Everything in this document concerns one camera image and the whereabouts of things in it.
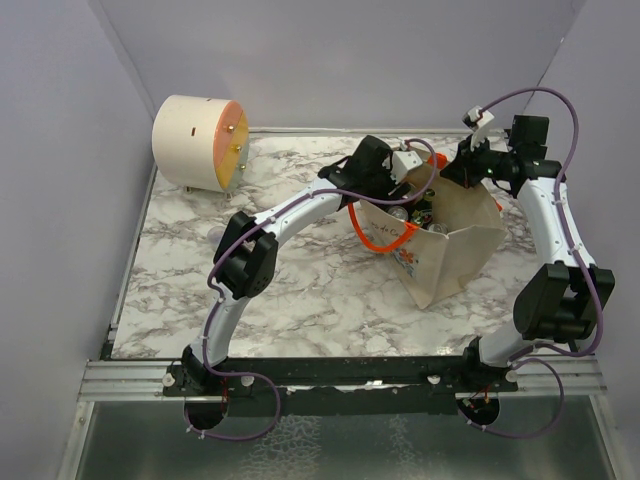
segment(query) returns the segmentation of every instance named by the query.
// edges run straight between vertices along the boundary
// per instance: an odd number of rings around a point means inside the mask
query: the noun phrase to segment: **black bracket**
[[[488,139],[471,150],[471,138],[458,144],[453,161],[440,176],[465,188],[473,188],[484,178],[509,182],[509,193],[517,197],[527,180],[556,178],[561,165],[554,160],[545,160],[549,119],[516,115],[509,132],[509,152],[491,150]]]
[[[216,365],[221,372],[255,372],[269,377],[280,392],[283,414],[346,415],[393,412],[455,414],[455,394],[476,392],[490,386],[492,392],[513,392],[515,383],[505,378],[507,368],[482,365],[478,340],[461,356],[355,357],[355,358],[228,358]],[[187,347],[179,364],[167,369],[175,379],[165,387],[167,397],[221,396],[228,392],[231,416],[269,415],[273,412],[273,392],[255,379],[251,386],[237,377],[213,375]],[[439,377],[437,383],[429,377]],[[373,381],[402,387],[360,388]],[[290,387],[303,386],[292,394]]]
[[[246,213],[238,212],[233,215],[216,250],[214,262],[255,226],[255,218]],[[248,244],[236,248],[216,274],[216,280],[227,286],[236,300],[242,297],[253,298],[263,292],[276,271],[278,241],[275,235],[261,229],[247,240]]]
[[[592,266],[589,274],[604,308],[615,285],[613,272]],[[525,340],[567,343],[588,338],[596,325],[596,310],[580,269],[563,263],[543,265],[516,298],[513,320]]]
[[[393,154],[391,147],[372,135],[362,139],[353,155],[346,158],[344,165],[338,163],[323,167],[318,177],[326,178],[336,188],[359,193],[368,197],[391,199],[397,188],[391,178],[391,168],[383,165]],[[344,195],[340,208],[354,202],[354,197]]]

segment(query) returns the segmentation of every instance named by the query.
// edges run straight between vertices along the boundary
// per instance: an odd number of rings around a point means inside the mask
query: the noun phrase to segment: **small object in bag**
[[[414,223],[422,228],[427,226],[433,220],[433,199],[436,196],[436,192],[433,189],[428,189],[422,198],[418,200],[413,206],[414,210],[411,214],[411,223]]]
[[[432,220],[433,217],[431,217],[430,215],[425,215],[425,212],[420,210],[414,210],[411,214],[411,223],[417,225],[420,228],[427,228]]]
[[[449,228],[444,223],[432,223],[427,227],[427,230],[435,233],[442,233],[446,235],[449,233]]]
[[[406,222],[407,220],[409,220],[409,214],[402,207],[398,207],[398,206],[391,207],[389,210],[387,210],[387,213],[392,217],[397,218],[398,220],[402,220],[403,222]]]

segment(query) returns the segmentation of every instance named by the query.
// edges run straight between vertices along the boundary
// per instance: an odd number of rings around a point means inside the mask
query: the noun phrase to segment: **orange handle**
[[[371,243],[367,238],[367,236],[362,232],[362,229],[358,224],[358,218],[356,217],[356,210],[355,208],[353,208],[353,203],[350,203],[347,206],[347,208],[349,209],[349,218],[351,218],[351,224],[353,225],[353,229],[358,234],[358,237],[360,237],[360,240],[362,241],[365,247],[367,247],[369,250],[373,250],[376,253],[392,252],[396,248],[400,247],[407,240],[409,240],[413,236],[413,234],[420,229],[420,227],[418,227],[417,225],[414,225],[413,223],[404,222],[404,226],[406,228],[404,233],[400,235],[398,238],[396,238],[393,241],[393,243],[390,243],[389,245],[386,245],[384,247],[379,247]]]

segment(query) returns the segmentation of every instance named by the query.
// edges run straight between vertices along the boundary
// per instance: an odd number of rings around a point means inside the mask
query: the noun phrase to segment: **screw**
[[[240,377],[240,383],[243,387],[250,387],[251,385],[253,385],[253,377],[250,377],[248,375]]]
[[[173,378],[173,375],[165,373],[164,377],[162,377],[162,385],[165,387],[172,387],[174,383],[176,383],[176,379]]]

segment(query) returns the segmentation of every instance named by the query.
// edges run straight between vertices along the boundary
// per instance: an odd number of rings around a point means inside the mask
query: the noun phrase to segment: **bolt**
[[[507,382],[515,383],[518,380],[518,373],[513,370],[509,370],[504,378]]]

